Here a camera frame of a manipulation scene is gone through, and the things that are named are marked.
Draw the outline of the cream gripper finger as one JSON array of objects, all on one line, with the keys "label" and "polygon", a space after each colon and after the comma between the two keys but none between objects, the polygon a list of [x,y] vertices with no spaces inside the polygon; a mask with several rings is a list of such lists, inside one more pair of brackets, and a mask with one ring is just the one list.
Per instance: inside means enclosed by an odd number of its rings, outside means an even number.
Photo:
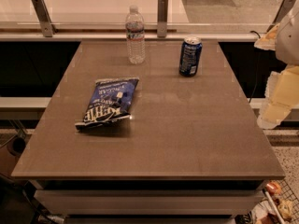
[{"label": "cream gripper finger", "polygon": [[280,73],[272,72],[264,95],[257,124],[262,129],[271,130],[299,104],[299,66],[287,65]]},{"label": "cream gripper finger", "polygon": [[278,25],[276,24],[265,35],[263,35],[254,43],[254,47],[262,50],[275,50],[277,33]]}]

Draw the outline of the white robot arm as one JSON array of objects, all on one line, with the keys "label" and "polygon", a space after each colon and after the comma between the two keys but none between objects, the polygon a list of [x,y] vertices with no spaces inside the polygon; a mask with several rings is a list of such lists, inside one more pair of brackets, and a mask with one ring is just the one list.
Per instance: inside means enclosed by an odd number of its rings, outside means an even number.
[{"label": "white robot arm", "polygon": [[273,50],[285,64],[282,72],[271,72],[267,79],[265,99],[259,111],[260,128],[276,128],[299,104],[299,8],[294,7],[254,47]]}]

